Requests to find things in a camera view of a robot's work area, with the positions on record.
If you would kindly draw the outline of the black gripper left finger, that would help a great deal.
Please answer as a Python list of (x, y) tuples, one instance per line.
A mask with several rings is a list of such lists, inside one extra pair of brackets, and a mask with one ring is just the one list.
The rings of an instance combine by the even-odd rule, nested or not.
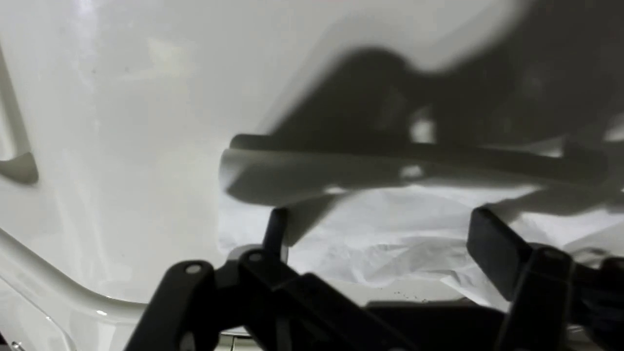
[(286, 266), (286, 219), (272, 209), (263, 242), (231, 250), (220, 268), (200, 260), (171, 266), (124, 351), (216, 351), (235, 328), (263, 351), (417, 351), (317, 275)]

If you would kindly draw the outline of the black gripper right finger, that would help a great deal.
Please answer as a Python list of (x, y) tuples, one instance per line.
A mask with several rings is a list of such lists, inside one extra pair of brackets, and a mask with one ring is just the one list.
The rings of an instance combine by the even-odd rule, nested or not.
[(495, 351), (563, 351), (578, 326), (602, 351), (624, 351), (624, 260), (596, 268), (520, 238), (491, 209), (469, 215), (467, 254), (508, 303)]

